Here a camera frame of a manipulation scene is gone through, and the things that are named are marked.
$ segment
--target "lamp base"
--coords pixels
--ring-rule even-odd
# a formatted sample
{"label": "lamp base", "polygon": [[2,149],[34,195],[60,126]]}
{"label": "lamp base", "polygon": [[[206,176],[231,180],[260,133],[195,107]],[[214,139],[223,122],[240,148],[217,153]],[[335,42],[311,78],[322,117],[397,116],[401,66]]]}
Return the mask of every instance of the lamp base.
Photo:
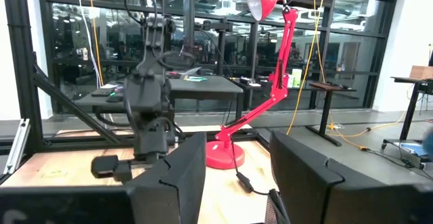
{"label": "lamp base", "polygon": [[[231,144],[224,147],[224,141],[211,141],[206,144],[206,166],[215,169],[234,169],[233,150]],[[237,167],[243,165],[245,161],[245,152],[238,145],[234,144]]]}

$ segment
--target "yellow cable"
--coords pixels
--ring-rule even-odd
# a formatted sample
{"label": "yellow cable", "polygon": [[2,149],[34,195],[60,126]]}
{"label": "yellow cable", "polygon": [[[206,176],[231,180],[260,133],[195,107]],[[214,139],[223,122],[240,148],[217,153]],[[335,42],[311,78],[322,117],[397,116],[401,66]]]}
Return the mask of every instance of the yellow cable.
{"label": "yellow cable", "polygon": [[[93,0],[90,0],[91,9],[93,9]],[[101,85],[104,85],[104,80],[102,79],[102,71],[101,71],[101,61],[99,60],[99,45],[97,42],[96,35],[96,21],[95,17],[93,17],[93,34],[95,35],[95,46],[96,46],[96,57],[97,57],[97,69],[99,71],[99,79],[101,81]]]}
{"label": "yellow cable", "polygon": [[[320,2],[320,9],[321,9],[322,7],[323,7],[323,0],[321,0],[321,2]],[[296,118],[296,113],[298,112],[298,106],[299,106],[300,96],[301,96],[301,93],[302,93],[302,88],[304,87],[304,84],[305,84],[306,76],[307,76],[307,74],[309,73],[309,66],[310,66],[311,56],[312,56],[312,54],[313,54],[313,48],[314,48],[314,44],[315,44],[314,41],[317,39],[317,30],[318,30],[318,29],[319,29],[319,19],[317,18],[317,19],[315,20],[315,31],[314,31],[314,35],[313,35],[313,41],[311,42],[311,48],[310,48],[309,59],[308,59],[308,61],[306,62],[306,68],[305,68],[304,78],[302,79],[302,84],[300,85],[299,94],[298,94],[298,100],[297,100],[297,102],[296,102],[295,111],[294,111],[294,114],[293,114],[293,117],[292,117],[292,121],[291,121],[291,123],[290,123],[289,129],[287,130],[286,135],[289,135],[290,130],[292,129],[292,127],[293,127],[293,123],[294,123],[295,118]]]}
{"label": "yellow cable", "polygon": [[[314,0],[314,4],[313,4],[313,5],[314,5],[314,9],[316,10],[316,0]],[[316,11],[315,11],[315,13],[314,13],[314,16],[315,16],[315,19],[316,19],[316,25],[318,25],[318,21],[319,21],[319,18],[320,18],[320,12],[319,12],[319,17],[316,16]],[[319,40],[318,40],[318,39],[316,39],[316,43],[315,43],[315,44],[317,44],[317,57],[319,58],[319,66],[320,66],[321,76],[322,76],[323,82],[326,83],[325,73],[324,73],[324,71],[323,71],[323,66],[322,66],[322,61],[321,61],[320,45],[319,45]],[[399,118],[399,120],[396,121],[396,122],[393,122],[393,123],[387,123],[387,124],[383,124],[383,125],[378,125],[378,126],[376,126],[376,127],[372,127],[372,128],[370,128],[370,130],[365,129],[364,131],[362,131],[362,132],[360,132],[360,133],[357,133],[357,134],[355,134],[355,135],[343,135],[343,134],[341,134],[341,133],[339,132],[339,130],[338,130],[336,127],[333,127],[333,126],[335,125],[335,122],[334,122],[334,120],[333,120],[333,118],[332,118],[331,112],[329,112],[329,118],[331,119],[332,127],[335,128],[335,131],[336,131],[338,134],[328,134],[328,135],[330,135],[330,136],[338,136],[338,137],[341,137],[341,138],[342,138],[344,141],[346,141],[347,143],[349,143],[349,144],[351,144],[351,145],[354,145],[354,146],[358,147],[360,150],[365,150],[365,149],[367,149],[367,147],[362,146],[362,145],[357,145],[357,144],[351,142],[350,140],[348,140],[347,137],[359,137],[359,136],[363,135],[364,133],[366,133],[366,132],[368,132],[368,131],[371,131],[371,130],[374,130],[374,129],[379,129],[379,128],[381,128],[381,127],[387,127],[387,126],[391,126],[391,125],[396,125],[396,124],[398,124],[398,123],[401,121],[401,119],[403,118],[403,116],[405,115],[405,113],[406,113],[406,112],[403,112],[402,115],[401,115],[401,117]]]}

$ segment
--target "white wall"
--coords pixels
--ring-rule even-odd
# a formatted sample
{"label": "white wall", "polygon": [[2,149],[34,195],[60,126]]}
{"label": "white wall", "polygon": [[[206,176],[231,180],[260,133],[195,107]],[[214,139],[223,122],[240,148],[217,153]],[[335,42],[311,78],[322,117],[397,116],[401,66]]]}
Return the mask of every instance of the white wall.
{"label": "white wall", "polygon": [[410,85],[394,83],[391,76],[409,76],[412,65],[428,65],[428,44],[433,44],[429,0],[398,0],[380,71],[373,109],[406,110]]}
{"label": "white wall", "polygon": [[3,98],[0,106],[0,120],[20,119],[20,105],[18,103],[18,93],[16,89],[14,60],[12,59],[12,49],[7,26],[5,0],[0,0],[0,53],[1,70],[0,84],[3,87]]}
{"label": "white wall", "polygon": [[[47,72],[47,56],[45,55],[45,44],[43,39],[42,30],[42,17],[41,17],[41,5],[39,0],[27,0],[28,3],[28,15],[30,18],[30,26],[32,27],[32,44],[33,51],[36,52],[37,61],[39,67],[42,68],[45,74]],[[51,107],[51,98],[38,89],[39,94],[39,105],[41,108],[41,118],[46,119],[53,115],[53,108]]]}

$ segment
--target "lamp arm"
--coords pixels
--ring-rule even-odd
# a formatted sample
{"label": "lamp arm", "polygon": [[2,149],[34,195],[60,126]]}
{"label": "lamp arm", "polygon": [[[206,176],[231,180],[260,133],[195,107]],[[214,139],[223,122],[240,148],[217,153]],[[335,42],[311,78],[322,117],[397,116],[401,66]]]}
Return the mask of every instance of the lamp arm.
{"label": "lamp arm", "polygon": [[292,46],[293,33],[295,29],[296,19],[298,17],[298,10],[290,9],[288,6],[283,8],[284,17],[284,33],[281,40],[281,49],[279,51],[277,67],[275,68],[275,80],[272,84],[271,97],[263,104],[249,112],[247,115],[241,117],[239,120],[230,123],[229,125],[222,125],[221,132],[215,135],[215,139],[224,141],[224,147],[227,148],[231,143],[231,136],[244,125],[250,123],[255,118],[260,116],[263,112],[273,107],[282,99],[288,96],[287,85],[283,83],[284,72],[286,71],[288,58],[290,55],[290,48]]}

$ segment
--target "cardboard box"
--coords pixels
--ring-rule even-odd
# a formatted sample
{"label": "cardboard box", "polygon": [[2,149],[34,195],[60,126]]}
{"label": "cardboard box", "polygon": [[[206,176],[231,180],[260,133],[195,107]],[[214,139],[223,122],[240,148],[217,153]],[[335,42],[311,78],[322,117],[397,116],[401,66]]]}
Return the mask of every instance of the cardboard box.
{"label": "cardboard box", "polygon": [[433,79],[433,67],[430,66],[412,66],[411,79]]}

